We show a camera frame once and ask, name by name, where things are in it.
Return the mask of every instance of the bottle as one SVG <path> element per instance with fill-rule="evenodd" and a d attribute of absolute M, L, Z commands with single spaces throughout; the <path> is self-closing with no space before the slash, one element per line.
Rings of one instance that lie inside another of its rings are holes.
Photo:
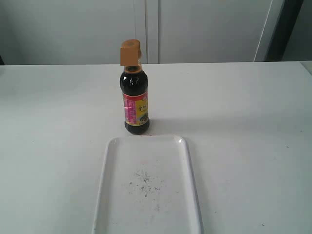
<path fill-rule="evenodd" d="M 147 103 L 147 75 L 140 63 L 140 41 L 126 40 L 120 48 L 120 87 L 125 109 L 125 127 L 135 135 L 144 133 L 150 126 Z"/>

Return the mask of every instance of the bottle neck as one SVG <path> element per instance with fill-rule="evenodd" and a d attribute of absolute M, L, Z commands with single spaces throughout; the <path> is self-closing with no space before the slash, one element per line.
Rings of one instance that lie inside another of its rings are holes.
<path fill-rule="evenodd" d="M 142 71 L 142 65 L 140 60 L 137 61 L 137 66 L 124 66 L 125 73 L 135 74 L 139 73 L 140 71 Z"/>

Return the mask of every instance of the white tray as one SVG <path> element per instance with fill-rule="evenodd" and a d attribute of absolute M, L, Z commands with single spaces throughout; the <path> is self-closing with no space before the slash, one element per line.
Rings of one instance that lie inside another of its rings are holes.
<path fill-rule="evenodd" d="M 186 141 L 130 136 L 106 148 L 95 234 L 200 234 Z"/>

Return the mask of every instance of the bottle label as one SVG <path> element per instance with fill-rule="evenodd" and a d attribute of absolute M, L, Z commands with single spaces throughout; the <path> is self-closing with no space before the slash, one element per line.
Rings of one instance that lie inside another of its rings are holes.
<path fill-rule="evenodd" d="M 147 91 L 138 96 L 123 94 L 126 123 L 139 126 L 148 121 Z"/>

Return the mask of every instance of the white table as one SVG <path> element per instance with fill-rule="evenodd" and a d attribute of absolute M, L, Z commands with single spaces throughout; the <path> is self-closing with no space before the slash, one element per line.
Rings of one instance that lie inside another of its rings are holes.
<path fill-rule="evenodd" d="M 189 143 L 206 234 L 312 233 L 312 77 L 299 62 L 144 65 L 148 134 Z M 89 234 L 118 65 L 0 67 L 0 233 Z"/>

